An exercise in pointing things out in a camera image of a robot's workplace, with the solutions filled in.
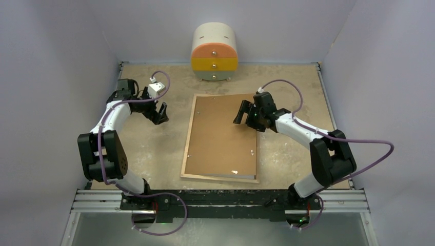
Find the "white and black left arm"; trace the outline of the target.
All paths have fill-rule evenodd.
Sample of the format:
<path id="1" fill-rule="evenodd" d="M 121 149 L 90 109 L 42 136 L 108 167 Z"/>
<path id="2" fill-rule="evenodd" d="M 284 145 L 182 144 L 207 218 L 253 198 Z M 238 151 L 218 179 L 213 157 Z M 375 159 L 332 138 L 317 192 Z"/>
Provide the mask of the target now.
<path id="1" fill-rule="evenodd" d="M 141 210 L 148 209 L 153 196 L 147 181 L 128 169 L 128 160 L 118 133 L 132 113 L 139 113 L 159 125 L 169 120 L 167 104 L 158 108 L 158 99 L 167 88 L 154 77 L 143 90 L 134 79 L 120 79 L 106 101 L 106 110 L 97 125 L 78 136 L 77 145 L 84 176 L 88 180 L 116 185 Z"/>

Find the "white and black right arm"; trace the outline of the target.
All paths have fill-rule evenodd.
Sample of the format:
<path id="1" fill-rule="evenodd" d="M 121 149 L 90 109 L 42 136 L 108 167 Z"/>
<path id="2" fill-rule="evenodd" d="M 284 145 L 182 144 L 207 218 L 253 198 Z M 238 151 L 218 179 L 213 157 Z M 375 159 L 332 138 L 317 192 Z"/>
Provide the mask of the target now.
<path id="1" fill-rule="evenodd" d="M 259 132 L 271 129 L 306 147 L 310 152 L 311 172 L 288 188 L 288 202 L 296 209 L 308 202 L 308 197 L 327 188 L 357 169 L 345 134 L 340 130 L 328 132 L 299 120 L 291 111 L 278 109 L 270 93 L 256 93 L 253 101 L 243 100 L 234 119 Z"/>

